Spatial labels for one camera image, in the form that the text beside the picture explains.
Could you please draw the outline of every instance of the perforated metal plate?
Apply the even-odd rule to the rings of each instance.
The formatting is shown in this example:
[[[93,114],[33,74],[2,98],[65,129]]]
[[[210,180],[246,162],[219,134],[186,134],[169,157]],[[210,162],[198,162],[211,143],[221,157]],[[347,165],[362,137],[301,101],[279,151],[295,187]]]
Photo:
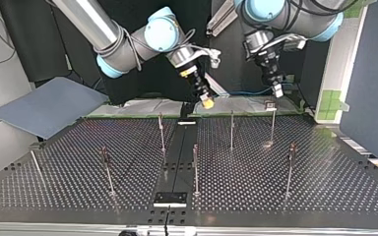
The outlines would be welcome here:
[[[182,148],[171,151],[176,121],[164,120],[173,152],[166,156],[187,164],[191,146],[199,149],[200,195],[188,191],[188,207],[167,213],[151,208],[164,161],[158,121],[86,120],[37,152],[45,185],[30,159],[3,171],[0,222],[378,229],[378,169],[302,116],[278,117],[274,145],[265,147],[271,121],[235,118],[231,151],[230,118],[201,119],[197,142],[183,129]],[[293,142],[297,161],[286,197]],[[103,146],[113,156],[116,198],[98,157]],[[176,170],[174,191],[191,188],[191,170]]]
[[[297,221],[306,225],[321,214],[338,220],[346,216],[351,221],[353,215],[372,215],[376,220],[378,179],[372,173],[374,165],[345,151],[329,130],[301,116],[277,117],[274,144],[266,147],[271,126],[271,117],[235,118],[231,151],[230,118],[201,120],[200,195],[193,197],[192,206],[194,217],[203,215],[198,217],[201,225],[288,226]],[[286,195],[292,143],[298,146],[297,160]],[[272,222],[275,217],[278,223]],[[339,225],[332,222],[335,220],[314,227]]]
[[[168,148],[176,121],[163,122]],[[112,159],[115,197],[109,195],[102,147]],[[10,166],[15,170],[0,181],[0,209],[143,212],[153,205],[164,159],[156,119],[86,120],[36,157],[43,179],[32,159]]]

